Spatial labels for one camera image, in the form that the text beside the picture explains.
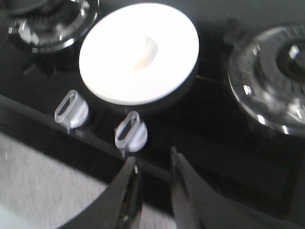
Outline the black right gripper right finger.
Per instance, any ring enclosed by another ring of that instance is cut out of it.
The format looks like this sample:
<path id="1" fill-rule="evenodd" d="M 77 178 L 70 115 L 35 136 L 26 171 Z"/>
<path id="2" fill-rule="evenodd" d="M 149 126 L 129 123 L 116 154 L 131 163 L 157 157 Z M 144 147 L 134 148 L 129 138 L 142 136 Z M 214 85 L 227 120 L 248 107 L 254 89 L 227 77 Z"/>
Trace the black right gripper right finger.
<path id="1" fill-rule="evenodd" d="M 171 200 L 179 229 L 298 229 L 216 192 L 183 154 L 171 148 Z"/>

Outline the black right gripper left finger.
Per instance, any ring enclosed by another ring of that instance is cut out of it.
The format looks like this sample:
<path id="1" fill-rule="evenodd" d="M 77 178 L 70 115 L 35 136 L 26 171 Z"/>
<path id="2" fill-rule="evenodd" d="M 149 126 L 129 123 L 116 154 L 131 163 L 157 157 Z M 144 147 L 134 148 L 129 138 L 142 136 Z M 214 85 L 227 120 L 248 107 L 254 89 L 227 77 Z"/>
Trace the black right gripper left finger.
<path id="1" fill-rule="evenodd" d="M 142 165 L 129 157 L 98 198 L 61 229 L 138 229 L 142 214 Z"/>

